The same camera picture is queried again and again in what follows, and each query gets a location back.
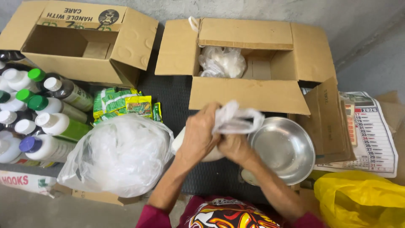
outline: calendar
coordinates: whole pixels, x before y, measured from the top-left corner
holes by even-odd
[[[362,170],[386,178],[396,177],[398,154],[381,107],[366,92],[341,93],[354,102],[354,124],[357,147],[353,148],[355,161],[318,164],[315,170],[342,172]]]

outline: green bottle cap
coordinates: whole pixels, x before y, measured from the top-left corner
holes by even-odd
[[[8,92],[0,90],[0,103],[8,102],[10,97],[11,95]]]
[[[44,110],[48,106],[48,99],[40,95],[34,95],[28,101],[27,106],[35,111]]]
[[[45,72],[38,68],[34,68],[28,72],[28,77],[36,82],[40,82],[45,78]]]
[[[28,103],[31,97],[35,96],[35,93],[29,91],[28,89],[22,89],[15,94],[15,98],[24,103]]]

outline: gray wall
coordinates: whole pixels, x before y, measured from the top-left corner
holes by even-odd
[[[326,30],[335,62],[362,45],[398,11],[404,0],[71,0],[129,6],[162,23],[168,19],[219,17],[301,22]],[[21,0],[0,0],[0,30]]]
[[[398,90],[405,102],[405,20],[392,27],[368,53],[337,74],[340,91],[377,96]]]

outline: hand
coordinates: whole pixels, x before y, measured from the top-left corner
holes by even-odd
[[[247,168],[248,163],[261,161],[260,156],[252,149],[246,135],[223,135],[218,149],[228,159]]]
[[[213,102],[206,105],[185,123],[183,143],[176,153],[176,159],[188,168],[200,162],[219,142],[220,134],[212,135],[215,124],[215,111],[220,104]]]

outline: metal basin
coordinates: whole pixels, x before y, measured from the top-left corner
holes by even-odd
[[[315,150],[308,133],[296,122],[283,117],[269,117],[262,127],[250,133],[248,140],[263,162],[287,185],[303,181],[315,164]],[[242,178],[258,185],[249,171]]]

